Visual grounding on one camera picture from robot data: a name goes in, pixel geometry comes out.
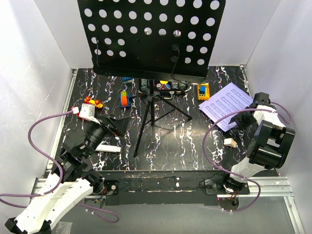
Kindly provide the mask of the sheet music page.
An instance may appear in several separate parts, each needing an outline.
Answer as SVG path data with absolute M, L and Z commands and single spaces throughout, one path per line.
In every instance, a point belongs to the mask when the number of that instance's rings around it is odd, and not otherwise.
M 200 104 L 199 110 L 216 122 L 232 112 L 245 109 L 252 101 L 247 93 L 230 83 Z

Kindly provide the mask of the black music stand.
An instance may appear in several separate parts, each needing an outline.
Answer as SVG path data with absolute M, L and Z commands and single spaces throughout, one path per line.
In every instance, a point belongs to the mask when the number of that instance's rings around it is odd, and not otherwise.
M 223 0 L 80 0 L 78 9 L 99 75 L 202 84 Z

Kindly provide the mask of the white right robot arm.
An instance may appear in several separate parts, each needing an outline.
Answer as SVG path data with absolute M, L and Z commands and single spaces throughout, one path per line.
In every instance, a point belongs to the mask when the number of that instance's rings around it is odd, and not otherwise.
M 261 171 L 281 168 L 295 137 L 295 130 L 280 121 L 269 94 L 256 93 L 248 108 L 250 111 L 236 114 L 230 120 L 242 130 L 253 123 L 257 123 L 258 128 L 247 148 L 246 157 L 232 166 L 231 173 L 220 182 L 222 191 L 227 194 L 242 190 L 247 179 Z

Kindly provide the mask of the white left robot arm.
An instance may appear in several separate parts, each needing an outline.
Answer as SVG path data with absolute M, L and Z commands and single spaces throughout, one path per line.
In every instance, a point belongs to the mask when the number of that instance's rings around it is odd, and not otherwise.
M 86 170 L 86 160 L 96 152 L 106 136 L 123 137 L 129 117 L 101 115 L 85 130 L 70 130 L 44 185 L 17 217 L 6 221 L 14 234 L 50 234 L 58 221 L 86 196 L 105 195 L 118 187 L 116 180 L 105 181 L 96 170 Z

